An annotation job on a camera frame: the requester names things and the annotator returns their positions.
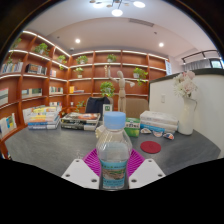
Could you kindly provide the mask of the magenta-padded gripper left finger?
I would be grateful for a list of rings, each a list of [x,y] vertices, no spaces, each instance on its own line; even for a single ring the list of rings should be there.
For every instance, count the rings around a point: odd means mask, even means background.
[[[97,151],[93,149],[82,159],[74,159],[62,178],[89,189],[98,189],[100,185],[101,165]]]

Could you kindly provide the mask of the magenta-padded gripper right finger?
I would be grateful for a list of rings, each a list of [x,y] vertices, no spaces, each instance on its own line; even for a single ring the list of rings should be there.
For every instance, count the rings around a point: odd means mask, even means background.
[[[157,163],[145,159],[139,152],[132,150],[127,163],[127,178],[130,189],[140,188],[165,177]]]

